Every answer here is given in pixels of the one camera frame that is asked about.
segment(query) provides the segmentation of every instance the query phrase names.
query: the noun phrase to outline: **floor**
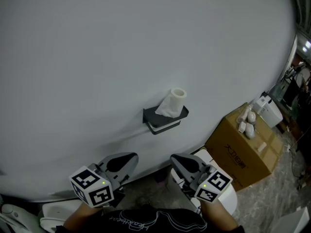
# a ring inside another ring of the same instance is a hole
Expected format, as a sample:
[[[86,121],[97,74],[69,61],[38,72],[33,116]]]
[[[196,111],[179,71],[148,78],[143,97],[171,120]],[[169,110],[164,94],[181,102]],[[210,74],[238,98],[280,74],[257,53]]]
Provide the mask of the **floor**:
[[[289,133],[281,135],[277,130],[276,133],[284,145],[294,145],[294,139]],[[299,206],[307,206],[311,212],[311,187],[297,191],[298,183],[293,176],[291,165],[292,154],[284,149],[284,153],[271,176],[237,192],[238,208],[233,217],[244,226],[245,232],[268,233],[281,216],[296,211]],[[304,168],[304,159],[298,152],[294,157],[295,175],[299,176]],[[169,168],[162,170],[166,173],[169,171]],[[167,188],[168,180],[165,179],[157,183],[154,175],[128,184],[125,187],[126,197],[116,209],[139,208],[139,198],[145,197],[155,208],[187,208],[195,211],[194,206],[181,191],[170,191]]]

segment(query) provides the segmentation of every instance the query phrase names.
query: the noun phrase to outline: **black t-shirt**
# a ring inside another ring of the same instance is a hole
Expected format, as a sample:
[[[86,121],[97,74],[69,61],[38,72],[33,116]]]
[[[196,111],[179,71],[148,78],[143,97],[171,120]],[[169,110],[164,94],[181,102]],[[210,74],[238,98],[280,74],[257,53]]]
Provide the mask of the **black t-shirt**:
[[[200,215],[186,209],[123,210],[99,214],[85,232],[218,232],[211,228]],[[57,233],[67,233],[57,227]],[[231,231],[243,233],[242,226]]]

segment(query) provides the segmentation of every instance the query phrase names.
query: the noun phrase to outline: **fiducial marker cube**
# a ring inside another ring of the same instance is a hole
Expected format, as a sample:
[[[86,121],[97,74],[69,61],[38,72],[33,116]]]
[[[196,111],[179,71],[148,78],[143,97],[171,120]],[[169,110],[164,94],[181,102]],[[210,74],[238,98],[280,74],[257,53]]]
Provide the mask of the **fiducial marker cube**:
[[[199,200],[214,203],[231,182],[232,178],[218,168],[199,185],[194,196]]]
[[[114,199],[111,183],[86,166],[70,177],[74,193],[90,207],[100,207]]]

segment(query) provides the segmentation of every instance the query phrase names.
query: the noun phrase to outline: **black toilet paper holder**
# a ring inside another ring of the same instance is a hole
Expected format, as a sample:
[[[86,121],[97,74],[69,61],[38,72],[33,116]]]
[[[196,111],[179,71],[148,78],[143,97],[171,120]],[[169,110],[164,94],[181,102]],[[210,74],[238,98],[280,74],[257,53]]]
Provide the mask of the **black toilet paper holder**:
[[[171,118],[171,117],[156,114],[155,111],[157,108],[158,106],[152,107],[150,109],[143,109],[142,123],[145,123],[148,126],[152,134],[160,134],[164,131],[170,130],[178,126],[180,124],[179,120],[187,117],[189,114],[189,110],[184,106],[179,117]],[[173,123],[175,121],[179,121],[179,122],[173,125],[170,125],[164,129],[158,130],[158,131],[154,131],[149,125],[151,124],[152,127],[154,128],[160,128],[170,123]]]

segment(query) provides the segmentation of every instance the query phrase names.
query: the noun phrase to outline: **person's hand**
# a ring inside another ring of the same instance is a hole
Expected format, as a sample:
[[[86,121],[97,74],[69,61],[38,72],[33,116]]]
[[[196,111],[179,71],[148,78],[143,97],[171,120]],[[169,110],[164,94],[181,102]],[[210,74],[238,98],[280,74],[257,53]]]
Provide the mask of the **person's hand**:
[[[79,208],[66,220],[64,228],[73,233],[82,232],[88,220],[101,209],[102,207],[91,208],[86,203],[82,202]]]
[[[75,211],[79,216],[91,216],[98,213],[102,207],[100,208],[91,208],[86,203],[82,202],[79,208]]]

